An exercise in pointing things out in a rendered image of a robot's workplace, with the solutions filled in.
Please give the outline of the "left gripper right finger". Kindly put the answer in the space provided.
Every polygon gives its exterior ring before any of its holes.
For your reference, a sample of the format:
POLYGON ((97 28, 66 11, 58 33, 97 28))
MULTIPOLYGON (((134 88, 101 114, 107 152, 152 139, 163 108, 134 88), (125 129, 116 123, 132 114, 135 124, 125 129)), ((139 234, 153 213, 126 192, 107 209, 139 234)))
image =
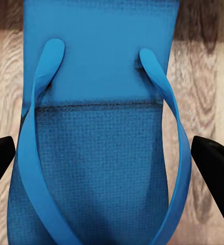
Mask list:
POLYGON ((224 217, 224 146, 211 139, 194 136, 191 155, 224 217))

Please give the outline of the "sandal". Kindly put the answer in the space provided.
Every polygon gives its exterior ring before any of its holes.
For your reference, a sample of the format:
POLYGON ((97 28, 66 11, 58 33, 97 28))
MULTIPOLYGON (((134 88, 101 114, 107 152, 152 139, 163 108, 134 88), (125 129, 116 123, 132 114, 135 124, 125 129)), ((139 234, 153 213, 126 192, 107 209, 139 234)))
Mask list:
POLYGON ((23 0, 8 245, 167 245, 191 149, 167 79, 181 0, 23 0), (163 101, 179 135, 169 204, 163 101))

